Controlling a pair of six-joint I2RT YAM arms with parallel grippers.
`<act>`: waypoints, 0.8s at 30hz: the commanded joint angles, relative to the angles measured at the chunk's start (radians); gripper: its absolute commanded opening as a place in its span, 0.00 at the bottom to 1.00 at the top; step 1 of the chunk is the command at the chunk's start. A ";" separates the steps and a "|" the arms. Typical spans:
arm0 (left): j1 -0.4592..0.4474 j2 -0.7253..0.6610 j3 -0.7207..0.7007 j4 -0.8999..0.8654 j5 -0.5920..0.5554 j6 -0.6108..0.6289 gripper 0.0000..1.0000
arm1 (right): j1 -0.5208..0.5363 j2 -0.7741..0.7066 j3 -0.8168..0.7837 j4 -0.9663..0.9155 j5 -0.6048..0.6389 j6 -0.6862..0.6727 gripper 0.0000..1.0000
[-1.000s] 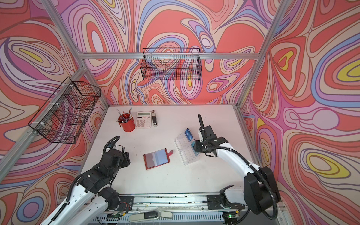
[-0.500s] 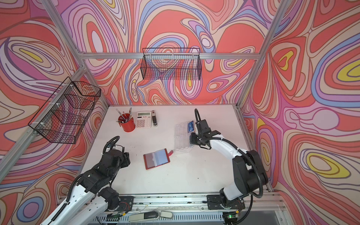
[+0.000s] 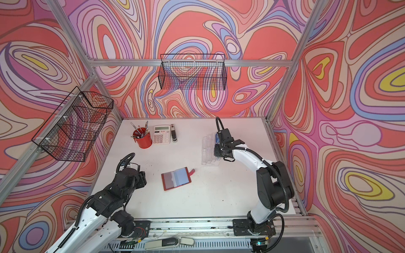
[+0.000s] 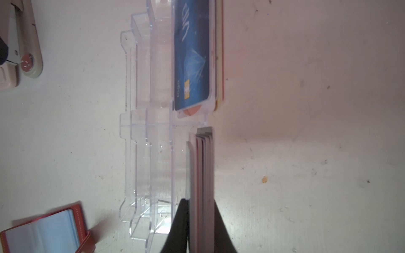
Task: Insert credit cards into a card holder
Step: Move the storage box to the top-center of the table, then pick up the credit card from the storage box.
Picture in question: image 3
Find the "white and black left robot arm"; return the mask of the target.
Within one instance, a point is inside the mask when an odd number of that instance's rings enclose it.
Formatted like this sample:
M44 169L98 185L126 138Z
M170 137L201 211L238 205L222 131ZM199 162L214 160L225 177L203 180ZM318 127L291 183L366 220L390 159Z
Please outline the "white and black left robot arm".
M73 225L47 253L98 253L117 238L135 234L137 227L126 205L133 192L147 184L140 165L129 167L135 155L119 161L112 182L83 202Z

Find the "red leather card holder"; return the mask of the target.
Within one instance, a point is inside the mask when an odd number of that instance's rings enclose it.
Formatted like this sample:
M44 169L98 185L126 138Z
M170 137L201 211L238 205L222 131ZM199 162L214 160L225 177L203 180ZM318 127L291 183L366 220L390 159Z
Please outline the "red leather card holder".
M189 171L187 167L183 167L161 174L164 191L169 191L191 183L191 176L194 173L195 169Z

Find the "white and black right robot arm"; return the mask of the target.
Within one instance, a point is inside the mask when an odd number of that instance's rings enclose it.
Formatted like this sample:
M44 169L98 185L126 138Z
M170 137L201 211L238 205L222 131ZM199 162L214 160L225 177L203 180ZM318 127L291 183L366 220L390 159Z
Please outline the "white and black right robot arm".
M284 163L267 160L248 148L244 141L234 139L219 117L215 122L218 138L214 156L228 162L240 162L256 173L258 203L247 213L246 226L239 227L239 230L258 235L273 218L290 209L290 199L295 196L295 191L288 170Z

